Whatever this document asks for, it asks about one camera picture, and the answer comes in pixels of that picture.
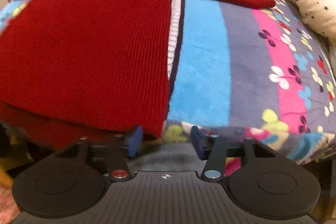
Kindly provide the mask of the colourful floral striped blanket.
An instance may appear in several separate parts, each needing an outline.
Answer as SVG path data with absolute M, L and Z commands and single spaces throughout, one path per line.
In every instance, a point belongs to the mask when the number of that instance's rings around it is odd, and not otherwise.
M 254 137 L 306 164 L 335 154 L 335 79 L 321 42 L 286 0 L 250 10 L 173 0 L 168 38 L 172 96 L 160 142 L 196 125 Z

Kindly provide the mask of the red knit sweater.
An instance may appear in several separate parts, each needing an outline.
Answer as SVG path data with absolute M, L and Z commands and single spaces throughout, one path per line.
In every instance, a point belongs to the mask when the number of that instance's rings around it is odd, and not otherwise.
M 1 121 L 52 147 L 137 125 L 159 138 L 169 102 L 171 3 L 29 0 L 1 34 Z

